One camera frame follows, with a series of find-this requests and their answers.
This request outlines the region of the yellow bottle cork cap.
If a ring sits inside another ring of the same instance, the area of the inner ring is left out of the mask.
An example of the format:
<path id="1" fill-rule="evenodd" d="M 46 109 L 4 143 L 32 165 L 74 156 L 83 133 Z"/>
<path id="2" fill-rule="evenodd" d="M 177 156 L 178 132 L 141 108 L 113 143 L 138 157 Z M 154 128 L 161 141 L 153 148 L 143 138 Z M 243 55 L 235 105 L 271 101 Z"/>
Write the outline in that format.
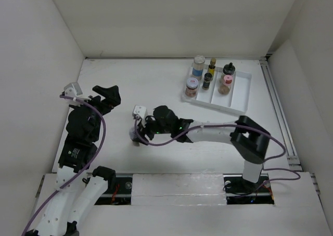
<path id="1" fill-rule="evenodd" d="M 210 63 L 208 65 L 208 73 L 214 76 L 215 73 L 215 65 L 216 65 L 216 58 L 211 58 Z"/>

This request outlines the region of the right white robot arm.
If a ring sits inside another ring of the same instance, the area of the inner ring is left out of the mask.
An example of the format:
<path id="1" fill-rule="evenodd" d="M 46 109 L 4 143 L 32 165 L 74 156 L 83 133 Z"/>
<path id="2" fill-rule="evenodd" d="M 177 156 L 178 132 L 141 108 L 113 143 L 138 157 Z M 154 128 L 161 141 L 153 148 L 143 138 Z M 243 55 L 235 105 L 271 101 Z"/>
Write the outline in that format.
<path id="1" fill-rule="evenodd" d="M 151 145 L 154 136 L 170 135 L 180 143 L 218 142 L 232 145 L 244 160 L 240 184 L 246 191 L 259 186 L 271 134 L 247 116 L 231 123 L 204 123 L 182 119 L 167 106 L 159 106 L 149 115 L 143 106 L 135 106 L 133 141 Z"/>

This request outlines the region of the tall jar silver lid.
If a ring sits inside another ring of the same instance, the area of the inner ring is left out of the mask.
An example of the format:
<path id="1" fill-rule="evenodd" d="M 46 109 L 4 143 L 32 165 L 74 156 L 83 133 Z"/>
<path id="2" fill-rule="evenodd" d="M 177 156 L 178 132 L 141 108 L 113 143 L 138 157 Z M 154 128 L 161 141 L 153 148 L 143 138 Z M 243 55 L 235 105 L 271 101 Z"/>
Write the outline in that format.
<path id="1" fill-rule="evenodd" d="M 201 80 L 205 61 L 206 61 L 206 59 L 202 55 L 197 55 L 194 58 L 193 65 L 192 65 L 192 76 L 194 78 Z"/>

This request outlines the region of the pink lid spice bottle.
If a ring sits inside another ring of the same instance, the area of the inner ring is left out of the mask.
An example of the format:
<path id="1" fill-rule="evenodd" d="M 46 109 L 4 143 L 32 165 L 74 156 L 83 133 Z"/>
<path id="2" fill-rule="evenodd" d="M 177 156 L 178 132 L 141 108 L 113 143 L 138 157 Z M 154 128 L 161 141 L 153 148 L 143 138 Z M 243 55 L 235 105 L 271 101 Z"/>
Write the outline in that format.
<path id="1" fill-rule="evenodd" d="M 220 86 L 218 91 L 221 95 L 228 95 L 233 83 L 233 76 L 232 75 L 223 75 L 220 78 Z"/>

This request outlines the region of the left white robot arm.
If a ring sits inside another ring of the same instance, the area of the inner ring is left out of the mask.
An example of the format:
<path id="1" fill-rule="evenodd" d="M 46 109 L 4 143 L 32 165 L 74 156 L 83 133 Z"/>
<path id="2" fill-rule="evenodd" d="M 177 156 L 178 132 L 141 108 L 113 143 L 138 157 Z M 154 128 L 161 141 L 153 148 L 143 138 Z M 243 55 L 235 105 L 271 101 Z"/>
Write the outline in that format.
<path id="1" fill-rule="evenodd" d="M 90 178 L 84 178 L 106 138 L 104 115 L 121 103 L 117 85 L 96 85 L 92 90 L 97 96 L 84 97 L 79 84 L 71 83 L 60 95 L 72 111 L 55 190 L 33 214 L 22 235 L 79 235 L 79 227 L 99 197 L 116 187 L 116 173 L 107 167 L 99 166 Z"/>

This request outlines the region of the dark jar white lid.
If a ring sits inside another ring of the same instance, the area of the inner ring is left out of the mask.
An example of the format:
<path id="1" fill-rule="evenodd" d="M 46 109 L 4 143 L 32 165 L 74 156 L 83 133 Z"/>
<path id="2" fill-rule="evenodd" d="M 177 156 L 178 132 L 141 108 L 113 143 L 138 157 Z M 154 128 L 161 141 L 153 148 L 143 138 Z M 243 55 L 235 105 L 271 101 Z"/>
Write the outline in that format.
<path id="1" fill-rule="evenodd" d="M 130 136 L 130 139 L 131 139 L 133 145 L 136 146 L 136 147 L 138 147 L 140 145 L 140 143 L 141 143 L 141 140 L 137 136 L 137 133 L 135 131 L 135 127 L 132 127 L 130 129 L 129 136 Z"/>

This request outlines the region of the jar black lid beige contents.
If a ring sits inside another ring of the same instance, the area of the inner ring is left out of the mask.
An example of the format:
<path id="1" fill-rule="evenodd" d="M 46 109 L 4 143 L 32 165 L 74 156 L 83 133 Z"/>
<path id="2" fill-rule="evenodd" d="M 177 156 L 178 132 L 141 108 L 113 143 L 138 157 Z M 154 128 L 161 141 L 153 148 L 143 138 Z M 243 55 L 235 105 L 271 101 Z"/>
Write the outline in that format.
<path id="1" fill-rule="evenodd" d="M 236 71 L 236 68 L 234 66 L 234 64 L 232 62 L 230 62 L 229 64 L 226 64 L 224 67 L 223 67 L 223 75 L 230 75 L 230 76 L 233 76 L 234 73 Z"/>

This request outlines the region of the small black pepper grinder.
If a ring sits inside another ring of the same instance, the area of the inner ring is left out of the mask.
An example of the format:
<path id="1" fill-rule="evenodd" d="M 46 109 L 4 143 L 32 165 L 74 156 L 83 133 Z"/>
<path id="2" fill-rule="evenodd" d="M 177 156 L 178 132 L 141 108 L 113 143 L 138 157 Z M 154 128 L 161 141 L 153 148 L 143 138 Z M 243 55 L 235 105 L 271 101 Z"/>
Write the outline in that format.
<path id="1" fill-rule="evenodd" d="M 204 75 L 202 89 L 208 90 L 209 87 L 210 87 L 210 83 L 211 83 L 212 79 L 213 79 L 213 75 L 210 72 L 207 72 Z"/>

